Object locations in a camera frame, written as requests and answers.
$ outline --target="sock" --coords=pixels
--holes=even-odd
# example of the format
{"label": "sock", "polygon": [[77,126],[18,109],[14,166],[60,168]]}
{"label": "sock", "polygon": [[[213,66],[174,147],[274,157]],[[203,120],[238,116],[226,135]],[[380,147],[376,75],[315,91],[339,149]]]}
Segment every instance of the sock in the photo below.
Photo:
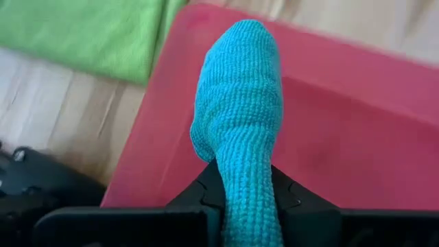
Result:
{"label": "sock", "polygon": [[206,55],[191,139],[217,159],[226,192],[225,246],[282,246],[271,155],[283,102],[276,42],[254,20],[234,24]]}

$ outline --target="red plastic lid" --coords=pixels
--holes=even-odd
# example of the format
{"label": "red plastic lid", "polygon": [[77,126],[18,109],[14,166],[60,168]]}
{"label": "red plastic lid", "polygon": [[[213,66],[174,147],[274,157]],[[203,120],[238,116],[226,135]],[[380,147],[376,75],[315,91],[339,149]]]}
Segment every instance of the red plastic lid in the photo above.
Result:
{"label": "red plastic lid", "polygon": [[[204,169],[189,139],[204,55],[234,22],[211,5],[169,33],[103,207],[167,204]],[[439,209],[439,70],[264,21],[281,51],[273,164],[340,207]]]}

